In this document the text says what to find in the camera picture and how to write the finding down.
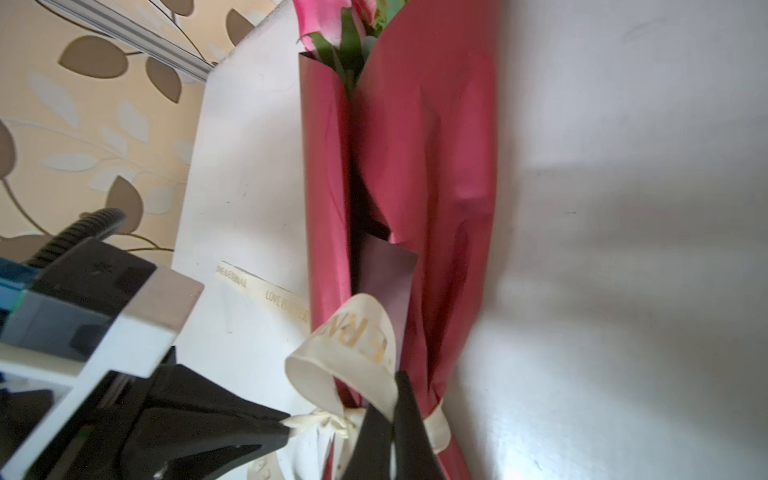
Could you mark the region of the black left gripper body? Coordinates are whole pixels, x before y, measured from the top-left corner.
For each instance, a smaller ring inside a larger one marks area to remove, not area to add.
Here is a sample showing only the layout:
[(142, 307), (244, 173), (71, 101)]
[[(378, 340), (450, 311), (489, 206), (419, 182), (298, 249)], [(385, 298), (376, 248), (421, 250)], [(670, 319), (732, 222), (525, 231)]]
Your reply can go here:
[(66, 479), (116, 403), (149, 367), (176, 362), (176, 348), (133, 358), (111, 348), (86, 362), (1, 346), (1, 477)]

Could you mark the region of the pink fake rose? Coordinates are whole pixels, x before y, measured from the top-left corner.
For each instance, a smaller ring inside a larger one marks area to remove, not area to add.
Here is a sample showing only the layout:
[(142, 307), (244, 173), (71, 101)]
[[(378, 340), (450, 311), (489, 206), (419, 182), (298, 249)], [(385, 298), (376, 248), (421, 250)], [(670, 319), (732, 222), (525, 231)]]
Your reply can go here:
[(352, 0), (352, 5), (365, 24), (374, 24), (377, 14), (376, 0)]

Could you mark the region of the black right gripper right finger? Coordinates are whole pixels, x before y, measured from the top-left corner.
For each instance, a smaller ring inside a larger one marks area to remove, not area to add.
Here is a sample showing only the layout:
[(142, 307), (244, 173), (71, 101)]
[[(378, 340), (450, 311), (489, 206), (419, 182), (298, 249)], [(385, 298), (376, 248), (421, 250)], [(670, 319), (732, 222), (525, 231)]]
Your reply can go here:
[(398, 401), (394, 413), (394, 448), (397, 480), (444, 480), (430, 444), (408, 374), (395, 374)]

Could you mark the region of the cream ribbon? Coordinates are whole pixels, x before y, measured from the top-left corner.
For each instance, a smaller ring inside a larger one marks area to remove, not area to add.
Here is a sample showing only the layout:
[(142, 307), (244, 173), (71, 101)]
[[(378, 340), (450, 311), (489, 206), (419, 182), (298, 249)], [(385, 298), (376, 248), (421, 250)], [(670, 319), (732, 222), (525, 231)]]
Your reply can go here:
[[(373, 405), (394, 425), (399, 325), (382, 294), (359, 293), (312, 326), (305, 301), (221, 262), (216, 290), (228, 328), (226, 382), (287, 413), (287, 446), (253, 461), (251, 479), (342, 479)], [(421, 413), (445, 479), (466, 467), (441, 407)]]

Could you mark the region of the dark red wrapping paper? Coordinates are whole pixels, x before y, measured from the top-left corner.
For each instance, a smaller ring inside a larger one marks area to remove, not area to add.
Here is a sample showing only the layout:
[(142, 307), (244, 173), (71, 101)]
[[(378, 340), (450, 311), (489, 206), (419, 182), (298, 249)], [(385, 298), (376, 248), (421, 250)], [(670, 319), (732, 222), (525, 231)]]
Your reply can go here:
[(299, 57), (310, 324), (379, 293), (422, 413), (483, 300), (497, 185), (496, 1), (407, 1), (354, 90)]

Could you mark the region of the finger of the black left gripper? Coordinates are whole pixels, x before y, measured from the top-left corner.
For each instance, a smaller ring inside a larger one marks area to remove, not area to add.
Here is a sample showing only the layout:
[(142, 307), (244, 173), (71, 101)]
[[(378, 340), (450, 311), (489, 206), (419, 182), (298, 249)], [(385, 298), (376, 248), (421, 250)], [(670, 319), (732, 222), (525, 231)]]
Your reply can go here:
[(121, 468), (238, 468), (288, 443), (282, 411), (188, 367), (162, 365), (120, 452)]

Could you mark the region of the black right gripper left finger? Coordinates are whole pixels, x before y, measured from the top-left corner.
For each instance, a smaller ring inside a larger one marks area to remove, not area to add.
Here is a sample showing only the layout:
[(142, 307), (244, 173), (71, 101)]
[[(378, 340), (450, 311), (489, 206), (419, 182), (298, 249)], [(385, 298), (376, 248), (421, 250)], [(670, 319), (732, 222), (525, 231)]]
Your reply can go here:
[(342, 479), (389, 480), (392, 435), (392, 423), (370, 405)]

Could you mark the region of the magenta fake rose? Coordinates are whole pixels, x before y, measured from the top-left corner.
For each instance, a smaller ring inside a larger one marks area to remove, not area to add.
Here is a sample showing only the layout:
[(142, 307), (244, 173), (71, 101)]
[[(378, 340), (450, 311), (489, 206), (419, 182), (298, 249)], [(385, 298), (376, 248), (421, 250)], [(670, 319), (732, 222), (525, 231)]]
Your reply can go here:
[(294, 0), (300, 41), (305, 49), (316, 51), (310, 38), (320, 34), (334, 47), (339, 47), (342, 38), (342, 10), (353, 9), (350, 0)]

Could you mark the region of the light blue fake rose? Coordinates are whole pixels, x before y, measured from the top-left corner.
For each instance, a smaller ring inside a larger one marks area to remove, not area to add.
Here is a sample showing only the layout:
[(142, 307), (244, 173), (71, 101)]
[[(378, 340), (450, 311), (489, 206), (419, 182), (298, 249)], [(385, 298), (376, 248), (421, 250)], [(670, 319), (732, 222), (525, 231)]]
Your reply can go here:
[(378, 0), (373, 25), (367, 25), (354, 9), (342, 10), (342, 38), (339, 47), (332, 46), (320, 34), (310, 38), (317, 47), (311, 51), (318, 61), (329, 66), (340, 77), (351, 93), (370, 56), (373, 46), (383, 30), (407, 4), (404, 0)]

